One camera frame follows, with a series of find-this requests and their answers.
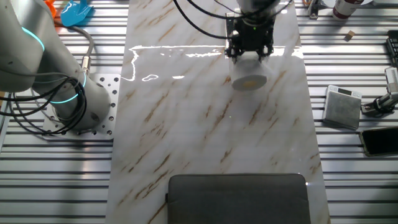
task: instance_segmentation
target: black cable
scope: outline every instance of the black cable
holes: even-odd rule
[[[216,38],[216,39],[224,39],[224,40],[226,40],[226,39],[231,39],[230,37],[223,37],[223,36],[211,34],[211,33],[207,32],[207,31],[204,31],[204,30],[201,29],[200,27],[196,26],[196,25],[187,17],[187,15],[185,15],[185,13],[182,11],[182,9],[181,9],[180,5],[178,4],[177,0],[173,0],[173,2],[174,2],[174,4],[175,4],[175,7],[177,7],[178,11],[180,11],[182,17],[184,17],[184,19],[185,19],[189,24],[191,24],[191,26],[193,26],[197,31],[199,31],[199,32],[201,32],[202,34],[205,34],[205,35],[207,35],[207,36],[209,36],[209,37]]]
[[[23,98],[17,99],[17,98],[4,98],[4,97],[0,97],[0,100],[3,100],[3,101],[11,101],[11,102],[26,102],[26,101],[32,101],[32,100],[42,99],[42,98],[44,98],[44,97],[46,97],[46,96],[48,96],[48,95],[54,93],[54,91],[55,91],[55,89],[52,89],[52,90],[50,90],[50,91],[48,91],[48,92],[46,92],[46,93],[44,93],[44,94],[42,94],[42,95],[40,95],[40,96],[34,96],[34,97],[30,97],[30,98],[28,98],[28,97],[26,97],[26,98],[23,97]]]
[[[217,15],[217,14],[208,12],[208,11],[204,10],[203,8],[201,8],[200,6],[198,6],[197,4],[195,4],[192,0],[187,0],[187,1],[188,1],[193,7],[195,7],[195,8],[198,9],[199,11],[201,11],[201,12],[203,12],[203,13],[209,15],[209,16],[212,16],[212,17],[215,17],[215,18],[219,18],[219,19],[231,19],[230,17],[221,16],[221,15]],[[251,16],[255,16],[255,15],[257,15],[257,14],[260,14],[262,11],[266,10],[270,5],[271,5],[271,4],[269,4],[269,5],[267,5],[267,6],[264,6],[264,7],[262,7],[262,8],[260,8],[260,9],[256,10],[256,11],[254,11],[254,12],[245,13],[245,14],[243,14],[243,16],[235,17],[235,19],[244,19],[244,18],[248,18],[248,17],[251,17]]]
[[[12,113],[0,112],[0,115],[3,115],[3,116],[18,116],[18,117],[21,117],[21,116],[32,115],[32,114],[34,114],[34,113],[36,113],[36,112],[39,112],[40,110],[44,109],[44,108],[52,101],[52,99],[55,97],[55,95],[58,93],[58,91],[61,89],[61,87],[62,87],[66,82],[69,82],[71,79],[74,79],[74,78],[70,77],[70,78],[65,79],[61,84],[59,84],[57,87],[55,87],[53,90],[51,90],[50,92],[53,92],[52,95],[50,96],[50,98],[49,98],[41,107],[39,107],[39,108],[37,108],[37,109],[35,109],[35,110],[32,110],[32,111],[30,111],[30,112],[28,112],[28,113],[24,113],[24,114],[12,114]],[[9,98],[6,98],[6,101],[19,101],[19,100],[16,100],[16,99],[11,100],[11,99],[9,99]]]
[[[231,8],[229,8],[228,6],[224,5],[223,3],[219,2],[218,0],[214,0],[217,4],[219,4],[220,6],[223,6],[224,8],[228,9],[229,11],[233,12],[233,13],[237,13],[239,15],[243,15],[243,13],[240,12],[235,12],[234,10],[232,10]]]
[[[77,27],[77,26],[65,27],[65,26],[62,24],[62,22],[56,21],[56,20],[54,20],[54,23],[55,23],[57,26],[64,27],[64,28],[67,28],[67,29],[76,31],[76,32],[78,32],[79,34],[85,36],[85,37],[87,38],[88,42],[89,42],[88,50],[87,50],[87,53],[85,54],[85,56],[90,56],[90,55],[91,55],[91,53],[93,52],[93,48],[94,48],[94,40],[93,40],[92,36],[91,36],[89,33],[87,33],[87,31],[85,31],[85,30],[83,30],[82,28],[79,28],[79,27]]]
[[[205,34],[205,35],[207,35],[207,36],[209,36],[209,37],[216,38],[216,39],[224,39],[224,40],[226,40],[226,39],[232,39],[231,37],[224,37],[224,36],[220,36],[220,35],[214,35],[214,34],[211,34],[211,33],[207,32],[207,31],[201,29],[200,27],[198,27],[196,24],[194,24],[194,23],[187,17],[187,15],[183,12],[183,10],[181,9],[180,5],[178,4],[177,0],[173,0],[173,2],[174,2],[174,4],[175,4],[175,7],[177,7],[178,11],[181,13],[182,17],[184,17],[184,19],[185,19],[191,26],[193,26],[197,31],[199,31],[199,32],[201,32],[202,34]],[[279,13],[281,13],[281,12],[282,12],[284,9],[286,9],[286,8],[290,5],[290,3],[292,3],[292,2],[293,2],[293,0],[290,0],[281,10],[277,11],[275,14],[271,15],[270,17],[268,17],[267,20],[266,20],[266,22],[268,22],[269,19],[272,19],[273,17],[275,17],[275,16],[277,16]],[[225,18],[225,19],[231,19],[230,17],[223,17],[223,16],[220,16],[220,15],[212,14],[212,13],[210,13],[210,12],[208,12],[208,11],[202,9],[202,8],[199,7],[199,6],[197,6],[196,8],[199,9],[201,12],[204,12],[205,14],[208,14],[209,16],[214,16],[214,17],[217,17],[217,18],[220,18],[220,19],[224,19],[224,18]],[[249,14],[251,14],[251,15],[257,14],[257,13],[263,11],[263,10],[264,10],[264,9],[260,9],[260,10],[258,10],[258,11],[256,11],[256,12],[249,13]],[[247,15],[248,15],[248,14],[245,14],[244,16],[240,16],[240,17],[234,17],[233,19],[244,18],[244,17],[246,17]]]
[[[56,131],[46,131],[46,130],[44,130],[44,129],[38,127],[38,126],[36,126],[33,122],[29,121],[25,116],[23,116],[23,119],[24,119],[26,122],[28,122],[32,127],[34,127],[35,129],[37,129],[37,130],[40,131],[40,132],[38,132],[38,131],[33,131],[33,130],[27,128],[26,126],[24,126],[24,125],[14,116],[15,121],[16,121],[22,128],[24,128],[26,131],[28,131],[28,132],[30,132],[30,133],[32,133],[32,134],[53,135],[53,134],[63,134],[63,133],[66,133],[67,131],[73,129],[73,128],[81,121],[81,119],[84,117],[85,112],[86,112],[86,109],[87,109],[87,100],[86,100],[86,97],[85,97],[84,88],[82,87],[82,85],[81,85],[80,83],[77,84],[77,86],[79,87],[79,89],[76,89],[76,93],[79,94],[79,95],[82,97],[81,101],[84,101],[84,102],[80,102],[80,104],[81,104],[80,109],[78,109],[79,106],[76,106],[76,109],[75,109],[75,112],[74,112],[74,113],[76,113],[75,116],[77,116],[77,115],[81,112],[81,108],[82,108],[82,107],[83,107],[83,112],[82,112],[80,118],[75,122],[75,124],[73,124],[74,120],[71,120],[71,121],[70,121],[69,123],[67,123],[64,127],[60,128],[60,129],[58,129],[58,130],[56,130]],[[19,106],[19,102],[15,102],[15,104],[16,104],[16,106],[17,106],[18,111],[19,111],[20,113],[22,113],[21,107]]]

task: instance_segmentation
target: small brown object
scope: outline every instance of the small brown object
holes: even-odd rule
[[[4,93],[0,92],[0,97],[4,97]]]
[[[344,37],[345,41],[350,41],[353,37],[355,36],[355,33],[353,31],[349,31],[348,34],[346,35],[346,37]]]

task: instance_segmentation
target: blue object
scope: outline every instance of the blue object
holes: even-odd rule
[[[38,38],[34,33],[32,33],[31,31],[27,30],[27,29],[24,28],[24,27],[22,28],[22,30],[23,30],[25,33],[31,35],[34,39],[36,39],[36,40],[39,42],[39,44],[42,46],[43,51],[44,51],[44,44],[43,44],[43,42],[40,40],[40,38]]]
[[[84,83],[83,83],[83,87],[84,87],[84,86],[86,86],[86,73],[85,73],[85,81],[84,81]],[[50,103],[58,103],[58,104],[60,104],[60,103],[67,103],[67,102],[69,102],[69,101],[75,99],[78,95],[79,95],[79,93],[76,93],[75,96],[69,98],[68,100],[64,100],[64,101],[61,101],[61,102],[50,101]]]
[[[81,22],[92,8],[93,6],[87,5],[87,0],[80,0],[80,3],[70,0],[61,12],[62,24],[68,27]]]

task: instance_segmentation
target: orange object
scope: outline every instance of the orange object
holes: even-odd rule
[[[57,15],[57,10],[54,7],[55,0],[46,0],[45,4],[50,8],[52,18],[55,18]]]

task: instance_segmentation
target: red bottle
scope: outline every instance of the red bottle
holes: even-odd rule
[[[337,0],[333,8],[333,18],[338,21],[347,20],[364,0]]]

